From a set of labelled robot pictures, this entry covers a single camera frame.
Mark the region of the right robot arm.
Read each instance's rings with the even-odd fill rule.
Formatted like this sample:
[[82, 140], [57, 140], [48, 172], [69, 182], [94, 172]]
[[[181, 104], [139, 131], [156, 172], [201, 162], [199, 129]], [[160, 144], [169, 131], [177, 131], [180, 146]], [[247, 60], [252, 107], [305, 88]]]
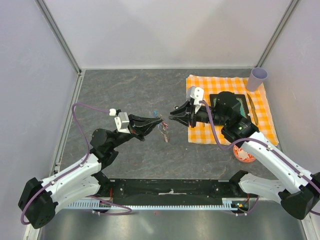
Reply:
[[229, 191], [235, 197], [244, 193], [267, 198], [282, 206], [292, 217], [303, 220], [320, 201], [320, 174], [311, 173], [296, 164], [275, 147], [252, 123], [241, 114], [241, 103], [229, 91], [218, 93], [214, 106], [203, 99], [204, 90], [191, 87], [186, 102], [169, 116], [187, 127], [197, 123], [210, 124], [214, 140], [221, 150], [237, 146], [262, 163], [277, 179], [268, 180], [246, 171], [234, 175]]

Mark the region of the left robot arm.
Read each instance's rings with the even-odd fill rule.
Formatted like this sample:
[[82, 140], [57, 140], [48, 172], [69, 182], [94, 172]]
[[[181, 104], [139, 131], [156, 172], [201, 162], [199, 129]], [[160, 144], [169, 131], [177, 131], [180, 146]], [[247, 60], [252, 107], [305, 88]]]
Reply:
[[92, 133], [89, 150], [80, 160], [52, 176], [26, 182], [18, 201], [23, 225], [40, 229], [69, 204], [89, 196], [106, 196], [111, 182], [102, 171], [118, 156], [115, 149], [131, 139], [143, 142], [163, 119], [120, 112], [114, 121], [115, 130], [98, 128]]

